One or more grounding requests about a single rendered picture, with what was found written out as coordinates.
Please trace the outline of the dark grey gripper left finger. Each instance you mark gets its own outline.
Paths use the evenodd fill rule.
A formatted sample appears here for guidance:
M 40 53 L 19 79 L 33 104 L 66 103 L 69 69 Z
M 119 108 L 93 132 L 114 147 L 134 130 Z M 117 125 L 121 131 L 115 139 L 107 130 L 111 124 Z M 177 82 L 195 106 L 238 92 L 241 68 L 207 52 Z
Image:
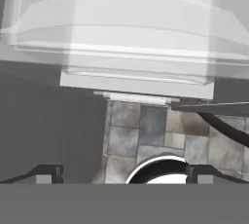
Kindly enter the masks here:
M 0 184 L 16 183 L 30 177 L 39 179 L 45 176 L 51 179 L 50 184 L 63 183 L 63 165 L 38 165 L 25 174 L 0 181 Z

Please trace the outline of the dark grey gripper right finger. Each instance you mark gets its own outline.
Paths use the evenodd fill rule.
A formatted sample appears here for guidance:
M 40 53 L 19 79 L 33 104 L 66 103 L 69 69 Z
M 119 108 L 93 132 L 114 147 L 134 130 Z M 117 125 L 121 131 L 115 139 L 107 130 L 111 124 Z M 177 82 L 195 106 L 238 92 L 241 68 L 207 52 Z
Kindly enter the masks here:
M 248 181 L 227 174 L 223 174 L 210 165 L 189 165 L 187 169 L 187 175 L 188 176 L 186 182 L 192 184 L 248 184 Z

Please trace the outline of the dark grey fridge panel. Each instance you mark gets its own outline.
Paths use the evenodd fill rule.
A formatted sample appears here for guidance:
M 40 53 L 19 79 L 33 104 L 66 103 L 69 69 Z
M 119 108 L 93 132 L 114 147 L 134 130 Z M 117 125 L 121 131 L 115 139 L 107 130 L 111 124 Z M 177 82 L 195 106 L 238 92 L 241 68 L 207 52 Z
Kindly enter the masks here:
M 62 165 L 66 183 L 90 183 L 100 170 L 107 102 L 59 79 L 59 66 L 0 61 L 0 181 Z

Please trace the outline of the black and white round object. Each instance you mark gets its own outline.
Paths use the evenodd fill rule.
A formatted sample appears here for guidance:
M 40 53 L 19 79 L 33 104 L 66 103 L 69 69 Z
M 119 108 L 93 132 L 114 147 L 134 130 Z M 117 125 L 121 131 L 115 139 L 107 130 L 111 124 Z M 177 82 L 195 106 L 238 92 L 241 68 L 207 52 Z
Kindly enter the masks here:
M 182 157 L 162 154 L 141 161 L 126 184 L 186 184 L 189 164 Z

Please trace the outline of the black curved bar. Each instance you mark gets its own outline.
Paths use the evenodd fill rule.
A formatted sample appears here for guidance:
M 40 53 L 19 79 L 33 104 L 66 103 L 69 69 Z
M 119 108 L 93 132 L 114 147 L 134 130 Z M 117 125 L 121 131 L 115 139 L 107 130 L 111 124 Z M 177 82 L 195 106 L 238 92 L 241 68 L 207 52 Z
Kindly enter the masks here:
M 239 131 L 211 113 L 198 112 L 198 115 L 216 131 L 249 148 L 249 134 L 246 132 Z

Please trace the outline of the thin dark grey ledge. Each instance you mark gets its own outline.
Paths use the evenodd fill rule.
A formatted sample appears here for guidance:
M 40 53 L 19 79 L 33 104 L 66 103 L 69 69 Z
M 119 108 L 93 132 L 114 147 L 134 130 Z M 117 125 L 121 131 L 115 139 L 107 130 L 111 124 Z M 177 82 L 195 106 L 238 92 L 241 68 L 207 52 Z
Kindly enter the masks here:
M 211 113 L 214 115 L 249 118 L 249 102 L 224 103 L 224 104 L 173 105 L 171 109 L 176 111 Z

